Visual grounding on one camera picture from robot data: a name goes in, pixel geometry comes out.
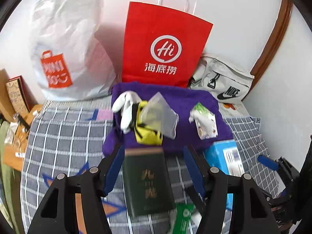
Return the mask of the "white lint roller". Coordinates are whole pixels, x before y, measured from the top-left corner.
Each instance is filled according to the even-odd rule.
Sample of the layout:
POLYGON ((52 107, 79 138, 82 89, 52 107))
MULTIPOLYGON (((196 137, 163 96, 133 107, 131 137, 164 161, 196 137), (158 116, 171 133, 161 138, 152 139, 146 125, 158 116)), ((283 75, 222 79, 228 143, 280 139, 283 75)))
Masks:
POLYGON ((199 227, 199 224, 201 222, 201 214, 198 211, 195 211, 191 215, 191 220, 195 224, 196 227, 199 227))

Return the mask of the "green wet wipe pack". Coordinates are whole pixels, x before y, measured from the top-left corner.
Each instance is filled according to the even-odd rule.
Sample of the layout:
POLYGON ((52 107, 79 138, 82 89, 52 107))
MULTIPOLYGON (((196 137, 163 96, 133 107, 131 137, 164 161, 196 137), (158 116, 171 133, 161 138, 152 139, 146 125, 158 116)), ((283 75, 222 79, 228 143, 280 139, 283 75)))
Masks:
POLYGON ((187 233, 193 210, 194 210, 193 204, 183 204, 183 203, 176 204, 172 233, 178 234, 187 233))

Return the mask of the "yellow black pouch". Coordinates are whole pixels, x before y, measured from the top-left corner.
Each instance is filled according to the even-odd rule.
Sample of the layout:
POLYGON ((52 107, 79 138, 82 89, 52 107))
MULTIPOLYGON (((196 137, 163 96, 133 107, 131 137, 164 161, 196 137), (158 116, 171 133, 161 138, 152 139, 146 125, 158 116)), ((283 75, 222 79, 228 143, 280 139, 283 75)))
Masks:
POLYGON ((132 107, 132 127, 135 134, 135 139, 138 144, 149 146, 161 146, 163 135, 146 125, 140 118, 143 108, 148 104, 143 100, 132 107))

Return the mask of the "grey Nike pouch bag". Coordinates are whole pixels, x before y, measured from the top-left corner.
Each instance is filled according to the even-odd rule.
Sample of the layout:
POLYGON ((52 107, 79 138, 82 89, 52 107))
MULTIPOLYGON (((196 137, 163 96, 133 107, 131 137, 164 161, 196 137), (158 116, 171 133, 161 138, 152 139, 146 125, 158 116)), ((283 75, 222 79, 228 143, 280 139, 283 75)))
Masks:
POLYGON ((201 55, 189 86, 206 90, 220 103, 236 104, 249 93, 254 76, 212 53, 201 55))

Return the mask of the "white Miniso plastic bag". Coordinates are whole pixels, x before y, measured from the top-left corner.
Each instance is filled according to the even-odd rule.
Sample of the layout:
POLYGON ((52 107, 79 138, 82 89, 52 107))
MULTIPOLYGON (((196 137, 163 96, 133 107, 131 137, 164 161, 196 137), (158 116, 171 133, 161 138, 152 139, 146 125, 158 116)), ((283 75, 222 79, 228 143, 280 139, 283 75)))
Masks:
POLYGON ((113 63, 95 37, 103 0, 38 0, 31 33, 31 61, 46 99, 87 100, 109 95, 113 63))

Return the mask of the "patterned brown book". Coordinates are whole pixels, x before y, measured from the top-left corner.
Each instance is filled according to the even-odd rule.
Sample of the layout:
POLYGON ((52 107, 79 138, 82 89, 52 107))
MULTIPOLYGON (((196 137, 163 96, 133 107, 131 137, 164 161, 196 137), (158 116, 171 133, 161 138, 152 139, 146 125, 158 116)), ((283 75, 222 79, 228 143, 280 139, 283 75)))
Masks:
POLYGON ((27 114, 36 105, 36 100, 21 75, 6 79, 5 89, 8 96, 8 115, 27 114))

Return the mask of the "purple towel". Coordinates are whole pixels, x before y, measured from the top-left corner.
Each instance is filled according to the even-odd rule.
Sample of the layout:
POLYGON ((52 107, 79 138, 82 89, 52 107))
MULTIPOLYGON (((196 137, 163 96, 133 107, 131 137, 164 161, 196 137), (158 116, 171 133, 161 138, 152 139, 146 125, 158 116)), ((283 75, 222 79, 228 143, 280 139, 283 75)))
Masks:
POLYGON ((181 87, 121 82, 112 89, 113 129, 103 144, 109 155, 115 144, 126 149, 161 146, 166 154, 179 154, 191 144, 198 152, 213 142, 233 139, 223 121, 218 101, 207 91, 181 87), (212 116, 201 116, 208 137, 200 138, 196 124, 189 121, 196 105, 212 116))

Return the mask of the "blue tissue box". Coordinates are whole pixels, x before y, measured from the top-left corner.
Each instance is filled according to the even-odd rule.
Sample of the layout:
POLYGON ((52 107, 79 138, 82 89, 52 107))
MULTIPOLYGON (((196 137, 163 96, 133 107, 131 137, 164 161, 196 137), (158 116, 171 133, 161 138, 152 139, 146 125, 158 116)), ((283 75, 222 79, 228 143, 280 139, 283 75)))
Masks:
POLYGON ((245 171, 234 140, 214 142, 204 151, 206 161, 227 175, 241 177, 245 171))

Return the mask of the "white cloth glove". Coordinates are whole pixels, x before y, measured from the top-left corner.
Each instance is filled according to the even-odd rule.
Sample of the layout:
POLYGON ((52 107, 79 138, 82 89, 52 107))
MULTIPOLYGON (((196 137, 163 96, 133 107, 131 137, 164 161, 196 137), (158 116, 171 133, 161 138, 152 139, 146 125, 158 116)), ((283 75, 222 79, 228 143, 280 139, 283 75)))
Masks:
POLYGON ((120 128, 124 134, 131 131, 133 105, 141 101, 140 96, 134 91, 125 91, 114 101, 112 111, 113 113, 121 112, 120 128))

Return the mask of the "small flower print packet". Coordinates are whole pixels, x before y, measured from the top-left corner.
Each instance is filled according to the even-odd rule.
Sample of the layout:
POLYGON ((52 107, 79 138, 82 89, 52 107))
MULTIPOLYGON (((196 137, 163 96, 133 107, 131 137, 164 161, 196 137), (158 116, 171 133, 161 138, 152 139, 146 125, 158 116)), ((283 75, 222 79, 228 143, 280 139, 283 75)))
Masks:
POLYGON ((218 136, 215 114, 201 103, 196 103, 189 113, 189 122, 195 122, 201 140, 218 136))

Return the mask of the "brown wooden door frame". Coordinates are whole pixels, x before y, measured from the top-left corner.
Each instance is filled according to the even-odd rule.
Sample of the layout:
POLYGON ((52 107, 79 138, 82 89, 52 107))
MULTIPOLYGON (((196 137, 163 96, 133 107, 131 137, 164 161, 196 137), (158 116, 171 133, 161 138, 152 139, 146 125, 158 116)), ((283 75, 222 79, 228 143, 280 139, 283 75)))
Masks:
POLYGON ((282 40, 284 39, 287 31, 293 2, 291 0, 281 0, 280 9, 272 32, 253 68, 251 69, 251 75, 254 76, 254 80, 247 95, 252 91, 255 85, 259 82, 268 66, 272 62, 276 52, 278 51, 282 40))

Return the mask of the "grey checked star bedsheet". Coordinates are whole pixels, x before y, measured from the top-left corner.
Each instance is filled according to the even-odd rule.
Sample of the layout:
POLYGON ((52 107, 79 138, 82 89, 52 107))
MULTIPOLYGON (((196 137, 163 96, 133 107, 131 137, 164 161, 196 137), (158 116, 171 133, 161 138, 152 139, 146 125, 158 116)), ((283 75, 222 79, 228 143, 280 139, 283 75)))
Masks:
MULTIPOLYGON (((111 119, 93 121, 94 105, 80 108, 48 103, 34 119, 28 137, 21 178, 21 214, 24 229, 30 227, 35 212, 51 182, 59 173, 71 176, 92 166, 102 157, 102 145, 113 127, 111 119)), ((261 120, 250 116, 243 104, 220 104, 219 111, 234 135, 245 172, 273 197, 278 195, 276 175, 258 163, 259 155, 268 155, 260 133, 261 120)), ((123 178, 104 199, 110 209, 108 222, 113 233, 167 233, 168 213, 133 219, 125 208, 123 178)))

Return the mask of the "wooden bedside table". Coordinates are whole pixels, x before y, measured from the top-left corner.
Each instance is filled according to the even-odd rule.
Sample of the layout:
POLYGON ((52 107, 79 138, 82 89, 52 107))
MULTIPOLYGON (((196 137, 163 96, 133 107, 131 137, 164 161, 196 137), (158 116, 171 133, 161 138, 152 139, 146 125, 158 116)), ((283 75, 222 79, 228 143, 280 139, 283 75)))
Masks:
POLYGON ((36 105, 27 114, 15 113, 11 119, 8 115, 8 96, 5 89, 5 81, 9 79, 6 71, 1 70, 1 114, 8 123, 15 124, 16 127, 9 126, 8 134, 5 139, 4 156, 2 162, 18 171, 23 168, 23 162, 27 150, 28 134, 30 126, 34 120, 34 111, 39 112, 41 105, 36 105))

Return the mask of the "red Haidilao paper bag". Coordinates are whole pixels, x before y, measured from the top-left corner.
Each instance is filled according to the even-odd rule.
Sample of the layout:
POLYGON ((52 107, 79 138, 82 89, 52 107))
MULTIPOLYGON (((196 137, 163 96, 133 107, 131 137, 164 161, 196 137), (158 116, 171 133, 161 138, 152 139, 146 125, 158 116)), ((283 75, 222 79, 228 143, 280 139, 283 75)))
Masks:
POLYGON ((122 82, 186 88, 213 24, 160 4, 130 2, 122 82))

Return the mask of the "dark green tea box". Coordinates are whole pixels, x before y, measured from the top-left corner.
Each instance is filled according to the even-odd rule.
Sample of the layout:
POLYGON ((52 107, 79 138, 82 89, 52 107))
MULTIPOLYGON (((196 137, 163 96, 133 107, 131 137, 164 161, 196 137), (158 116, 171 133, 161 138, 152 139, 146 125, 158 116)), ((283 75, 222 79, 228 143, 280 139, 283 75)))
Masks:
POLYGON ((125 150, 122 176, 126 207, 132 218, 175 208, 164 151, 161 147, 125 150))

